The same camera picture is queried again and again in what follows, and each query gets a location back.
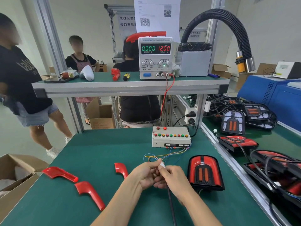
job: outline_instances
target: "digital display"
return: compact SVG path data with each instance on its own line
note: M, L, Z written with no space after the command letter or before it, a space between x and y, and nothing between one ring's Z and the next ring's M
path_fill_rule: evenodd
M170 54L171 44L141 44L141 54Z

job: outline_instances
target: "fume extractor hose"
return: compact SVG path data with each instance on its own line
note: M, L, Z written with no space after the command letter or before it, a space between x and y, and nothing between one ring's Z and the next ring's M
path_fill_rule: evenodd
M255 70L254 57L252 56L248 34L240 20L231 12L224 9L209 9L196 16L186 27L181 43L186 43L192 30L201 22L217 19L224 22L234 33L239 51L236 53L236 64L239 73Z

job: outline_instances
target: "red wire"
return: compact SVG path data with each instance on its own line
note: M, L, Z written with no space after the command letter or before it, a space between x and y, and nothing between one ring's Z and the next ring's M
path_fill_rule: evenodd
M169 75L173 76L173 82L172 82L171 86L168 88L167 91L169 91L170 88L171 88L171 87L173 86L173 84L175 83L175 76L174 76L173 74L169 74ZM163 98L163 103L162 103L162 107L161 107L161 114L160 114L160 116L162 116L162 110L163 110L164 101L165 101L165 98L166 98L166 93L167 93L167 91L165 91L165 94L164 94L164 98Z

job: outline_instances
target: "white sneaker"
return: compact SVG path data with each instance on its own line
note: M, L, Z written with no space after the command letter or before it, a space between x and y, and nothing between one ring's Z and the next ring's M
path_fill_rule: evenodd
M69 138L68 138L68 137L65 137L66 144L69 143L69 141L70 141L71 139L72 139L72 137L69 137Z
M55 147L46 150L47 151L47 155L50 156L51 158L55 159L55 157L58 156L58 154L62 151L62 150L58 150Z

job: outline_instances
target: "black t-shirt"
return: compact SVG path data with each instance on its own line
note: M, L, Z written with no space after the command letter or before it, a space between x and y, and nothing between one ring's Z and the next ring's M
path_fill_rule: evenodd
M4 105L19 115L16 102L20 102L27 113L34 114L52 105L51 98L37 98L32 83L41 81L38 70L20 48L11 50L0 46L0 82L8 85Z
M139 60L126 60L116 63L113 68L121 72L139 71ZM160 105L156 95L152 96L123 96L120 100L120 118L126 122L145 122L160 118Z
M75 58L76 61L79 62L79 63L84 63L84 62L87 62L87 61L89 60L89 62L91 63L91 65L95 65L95 64L96 64L96 60L93 59L93 58L92 58L91 56L89 56L89 55L85 55L85 54L84 54L84 57L85 57L84 60L79 60L78 58L75 57L74 54L72 54L72 56L73 56L73 58ZM77 64L76 64L76 62L74 61L73 58L69 55L69 56L65 59L66 65L67 65L68 68L71 67L73 70L76 70L76 71L77 71Z

